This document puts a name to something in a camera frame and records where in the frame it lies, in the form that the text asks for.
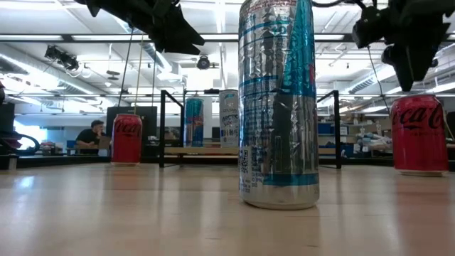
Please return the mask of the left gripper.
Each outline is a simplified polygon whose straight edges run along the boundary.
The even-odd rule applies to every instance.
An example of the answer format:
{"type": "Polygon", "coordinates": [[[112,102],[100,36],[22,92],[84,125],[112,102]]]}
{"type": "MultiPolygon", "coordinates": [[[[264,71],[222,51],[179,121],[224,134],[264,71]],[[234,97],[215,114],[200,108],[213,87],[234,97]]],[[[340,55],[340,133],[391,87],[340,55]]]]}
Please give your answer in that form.
{"type": "Polygon", "coordinates": [[[199,54],[196,45],[205,44],[183,17],[181,6],[172,0],[85,0],[85,5],[93,17],[102,9],[145,32],[155,40],[158,52],[199,54]],[[165,36],[167,21],[171,37],[165,36]]]}

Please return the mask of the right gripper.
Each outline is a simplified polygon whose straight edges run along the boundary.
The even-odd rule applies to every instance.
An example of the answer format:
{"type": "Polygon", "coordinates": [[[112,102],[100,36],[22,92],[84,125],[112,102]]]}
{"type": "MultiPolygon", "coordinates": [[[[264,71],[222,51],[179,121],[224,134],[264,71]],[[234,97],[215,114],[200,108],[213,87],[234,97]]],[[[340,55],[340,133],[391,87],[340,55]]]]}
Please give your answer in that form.
{"type": "Polygon", "coordinates": [[[388,0],[392,32],[385,37],[385,52],[392,58],[400,87],[409,92],[432,66],[435,53],[455,13],[455,0],[388,0]]]}

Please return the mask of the red Coca-Cola can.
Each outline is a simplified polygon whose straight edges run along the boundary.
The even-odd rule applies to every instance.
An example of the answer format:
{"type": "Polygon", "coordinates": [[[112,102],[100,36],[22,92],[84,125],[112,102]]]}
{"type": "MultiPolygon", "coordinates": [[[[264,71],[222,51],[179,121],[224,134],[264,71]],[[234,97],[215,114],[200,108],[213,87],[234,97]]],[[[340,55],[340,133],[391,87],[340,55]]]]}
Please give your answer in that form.
{"type": "Polygon", "coordinates": [[[118,114],[112,133],[111,164],[137,166],[141,161],[142,121],[135,114],[118,114]]]}
{"type": "Polygon", "coordinates": [[[391,122],[396,170],[410,176],[443,176],[449,171],[444,111],[434,95],[395,100],[391,122]]]}

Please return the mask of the white Celsius Arctic Vibe can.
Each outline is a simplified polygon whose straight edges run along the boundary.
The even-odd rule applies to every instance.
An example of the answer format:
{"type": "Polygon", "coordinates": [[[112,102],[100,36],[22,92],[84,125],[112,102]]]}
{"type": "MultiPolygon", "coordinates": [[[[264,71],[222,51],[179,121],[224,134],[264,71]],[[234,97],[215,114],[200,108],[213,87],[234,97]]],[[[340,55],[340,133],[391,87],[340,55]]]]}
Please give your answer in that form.
{"type": "Polygon", "coordinates": [[[223,90],[219,94],[221,147],[238,147],[239,106],[238,91],[223,90]]]}

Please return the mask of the silver and blue Red Bull can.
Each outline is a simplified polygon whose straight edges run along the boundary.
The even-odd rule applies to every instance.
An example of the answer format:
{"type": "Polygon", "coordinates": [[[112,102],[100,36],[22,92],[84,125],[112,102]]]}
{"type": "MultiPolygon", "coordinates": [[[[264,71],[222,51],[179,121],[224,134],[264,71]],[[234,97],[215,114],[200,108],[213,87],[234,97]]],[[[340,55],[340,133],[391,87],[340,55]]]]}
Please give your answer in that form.
{"type": "Polygon", "coordinates": [[[311,0],[245,0],[238,32],[239,195],[297,210],[319,199],[311,0]]]}

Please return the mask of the black monitor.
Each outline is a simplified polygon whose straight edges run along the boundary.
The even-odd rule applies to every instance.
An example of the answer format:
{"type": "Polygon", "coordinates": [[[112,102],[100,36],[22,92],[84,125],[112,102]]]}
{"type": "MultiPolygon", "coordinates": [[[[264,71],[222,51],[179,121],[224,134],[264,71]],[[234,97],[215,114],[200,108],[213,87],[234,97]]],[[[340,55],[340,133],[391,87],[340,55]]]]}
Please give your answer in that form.
{"type": "Polygon", "coordinates": [[[113,136],[114,119],[118,114],[133,114],[134,110],[142,121],[141,145],[145,147],[149,143],[149,137],[157,135],[157,107],[108,107],[106,134],[113,136]]]}

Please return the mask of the blue storage bin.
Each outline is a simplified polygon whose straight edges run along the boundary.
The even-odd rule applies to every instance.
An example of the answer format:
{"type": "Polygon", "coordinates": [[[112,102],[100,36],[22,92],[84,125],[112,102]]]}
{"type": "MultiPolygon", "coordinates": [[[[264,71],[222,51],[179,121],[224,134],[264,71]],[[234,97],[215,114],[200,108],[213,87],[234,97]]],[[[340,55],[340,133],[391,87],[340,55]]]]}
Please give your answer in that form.
{"type": "Polygon", "coordinates": [[[339,134],[341,134],[341,128],[340,129],[336,129],[336,126],[334,123],[318,123],[318,134],[319,135],[329,135],[329,134],[332,134],[332,135],[335,135],[336,132],[338,132],[339,134]]]}

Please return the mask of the black ceiling projector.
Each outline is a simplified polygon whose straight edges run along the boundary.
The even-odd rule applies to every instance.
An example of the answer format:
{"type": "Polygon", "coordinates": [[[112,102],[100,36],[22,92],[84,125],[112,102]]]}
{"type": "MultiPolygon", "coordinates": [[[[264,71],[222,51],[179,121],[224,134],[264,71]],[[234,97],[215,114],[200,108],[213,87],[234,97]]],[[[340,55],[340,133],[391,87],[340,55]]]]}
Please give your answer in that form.
{"type": "Polygon", "coordinates": [[[70,55],[56,46],[48,46],[44,57],[57,63],[58,65],[61,65],[66,70],[74,71],[79,68],[79,62],[77,61],[77,57],[75,55],[70,55]]]}

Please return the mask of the person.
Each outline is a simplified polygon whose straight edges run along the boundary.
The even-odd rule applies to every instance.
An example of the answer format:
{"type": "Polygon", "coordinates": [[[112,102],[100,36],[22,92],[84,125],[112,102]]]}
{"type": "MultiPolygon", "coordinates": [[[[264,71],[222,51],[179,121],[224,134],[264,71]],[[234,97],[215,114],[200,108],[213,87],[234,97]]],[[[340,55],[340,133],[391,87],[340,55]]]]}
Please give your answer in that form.
{"type": "Polygon", "coordinates": [[[80,154],[98,155],[99,150],[96,147],[99,145],[100,138],[105,135],[103,132],[104,122],[94,120],[89,129],[84,129],[76,138],[76,145],[82,147],[79,150],[80,154]]]}

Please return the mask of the black box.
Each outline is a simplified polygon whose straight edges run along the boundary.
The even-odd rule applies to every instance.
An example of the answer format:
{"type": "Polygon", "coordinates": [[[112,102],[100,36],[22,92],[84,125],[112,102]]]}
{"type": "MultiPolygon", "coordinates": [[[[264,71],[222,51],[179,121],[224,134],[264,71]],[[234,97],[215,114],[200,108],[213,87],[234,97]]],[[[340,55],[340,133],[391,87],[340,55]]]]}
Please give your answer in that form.
{"type": "Polygon", "coordinates": [[[14,130],[15,104],[0,105],[0,132],[14,130]]]}

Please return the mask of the wooden shelf with black frame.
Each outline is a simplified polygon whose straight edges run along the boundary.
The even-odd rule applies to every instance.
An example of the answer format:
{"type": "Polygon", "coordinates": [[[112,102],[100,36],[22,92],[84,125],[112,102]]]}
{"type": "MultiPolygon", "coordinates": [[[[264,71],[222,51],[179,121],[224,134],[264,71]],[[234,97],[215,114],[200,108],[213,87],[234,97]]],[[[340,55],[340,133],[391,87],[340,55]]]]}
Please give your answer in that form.
{"type": "MultiPolygon", "coordinates": [[[[341,157],[341,133],[340,133],[340,107],[339,107],[339,91],[332,90],[328,94],[322,96],[317,102],[320,103],[323,100],[332,97],[334,100],[334,117],[335,117],[335,166],[336,169],[341,169],[342,167],[342,157],[341,157]]],[[[165,154],[177,154],[179,157],[183,157],[184,154],[237,154],[238,150],[235,148],[206,148],[206,147],[196,147],[196,148],[185,148],[183,147],[183,132],[184,132],[184,121],[185,121],[185,105],[180,103],[174,96],[169,94],[166,90],[162,90],[160,93],[160,137],[159,137],[159,167],[163,168],[165,164],[165,154]],[[176,103],[181,108],[181,136],[180,136],[180,147],[166,147],[166,141],[164,138],[165,132],[165,111],[166,111],[166,99],[169,98],[172,102],[176,103]]]]}

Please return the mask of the black metal table frame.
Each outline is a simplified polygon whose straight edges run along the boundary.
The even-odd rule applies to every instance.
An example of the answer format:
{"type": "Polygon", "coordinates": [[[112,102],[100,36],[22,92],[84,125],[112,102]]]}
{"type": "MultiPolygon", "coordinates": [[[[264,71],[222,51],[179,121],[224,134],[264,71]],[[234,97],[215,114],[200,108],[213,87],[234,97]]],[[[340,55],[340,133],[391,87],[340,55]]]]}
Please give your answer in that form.
{"type": "MultiPolygon", "coordinates": [[[[107,156],[19,156],[16,162],[17,169],[62,166],[76,164],[109,163],[107,156]]],[[[166,156],[165,164],[212,164],[212,165],[236,165],[236,156],[184,156],[182,159],[176,156],[166,156]]],[[[392,159],[342,159],[341,164],[347,165],[371,165],[393,166],[392,159]]]]}

